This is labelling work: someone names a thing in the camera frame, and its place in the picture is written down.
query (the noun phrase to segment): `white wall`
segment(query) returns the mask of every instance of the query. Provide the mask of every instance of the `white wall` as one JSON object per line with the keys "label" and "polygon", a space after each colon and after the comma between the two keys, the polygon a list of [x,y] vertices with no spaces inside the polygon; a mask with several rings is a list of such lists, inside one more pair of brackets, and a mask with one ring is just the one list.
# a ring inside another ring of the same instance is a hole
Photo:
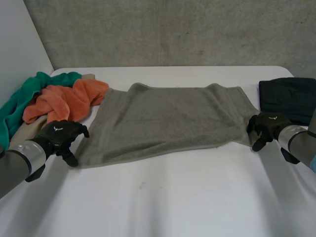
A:
{"label": "white wall", "polygon": [[36,72],[53,67],[22,0],[0,0],[0,106]]}

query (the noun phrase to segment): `gray towel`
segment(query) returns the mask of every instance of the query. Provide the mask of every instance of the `gray towel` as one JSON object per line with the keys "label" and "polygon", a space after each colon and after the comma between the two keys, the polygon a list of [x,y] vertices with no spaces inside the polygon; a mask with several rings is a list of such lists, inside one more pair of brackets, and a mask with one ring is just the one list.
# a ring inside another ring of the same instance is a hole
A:
{"label": "gray towel", "polygon": [[246,126],[258,111],[240,87],[109,89],[76,157],[79,168],[131,162],[170,152],[251,145]]}

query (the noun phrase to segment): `towel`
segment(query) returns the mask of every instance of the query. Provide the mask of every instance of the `towel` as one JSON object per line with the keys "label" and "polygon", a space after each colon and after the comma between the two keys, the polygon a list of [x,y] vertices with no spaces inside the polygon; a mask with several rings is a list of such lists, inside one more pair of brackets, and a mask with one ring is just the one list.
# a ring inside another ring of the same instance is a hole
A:
{"label": "towel", "polygon": [[79,168],[131,162],[170,152],[250,146],[246,127],[258,114],[240,87],[109,89],[76,157]]}
{"label": "towel", "polygon": [[30,140],[34,138],[34,136],[41,130],[42,127],[44,127],[47,123],[47,115],[40,116],[35,122],[31,124],[22,123],[22,125],[19,127],[19,129],[16,131],[16,133],[13,135],[10,141],[10,146],[14,147],[15,145],[18,145],[25,140]]}
{"label": "towel", "polygon": [[316,108],[316,80],[278,78],[259,82],[263,112],[284,114],[296,125],[309,126]]}
{"label": "towel", "polygon": [[9,147],[9,140],[22,124],[24,109],[36,93],[48,85],[73,86],[79,73],[62,73],[50,77],[38,72],[35,77],[28,78],[11,98],[0,109],[0,143],[5,150]]}
{"label": "towel", "polygon": [[50,85],[26,107],[23,121],[34,122],[47,114],[52,121],[79,121],[90,112],[90,106],[99,105],[109,86],[94,79],[79,79],[73,88]]}

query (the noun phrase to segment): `concrete wall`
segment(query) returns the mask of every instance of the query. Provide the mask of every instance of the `concrete wall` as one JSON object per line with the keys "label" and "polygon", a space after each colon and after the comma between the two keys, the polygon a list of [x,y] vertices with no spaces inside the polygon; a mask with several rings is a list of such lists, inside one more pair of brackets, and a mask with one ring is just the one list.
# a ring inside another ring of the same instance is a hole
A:
{"label": "concrete wall", "polygon": [[55,69],[278,65],[316,78],[315,0],[24,0]]}

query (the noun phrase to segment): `dark green towel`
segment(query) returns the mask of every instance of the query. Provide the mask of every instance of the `dark green towel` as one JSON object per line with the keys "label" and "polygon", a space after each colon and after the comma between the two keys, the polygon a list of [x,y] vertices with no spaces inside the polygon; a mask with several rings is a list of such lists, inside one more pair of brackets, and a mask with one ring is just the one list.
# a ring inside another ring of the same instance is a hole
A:
{"label": "dark green towel", "polygon": [[9,140],[23,122],[24,109],[36,93],[48,85],[72,87],[75,81],[80,78],[81,74],[75,72],[62,73],[54,77],[38,72],[35,77],[28,78],[0,109],[0,143],[3,148],[8,149]]}

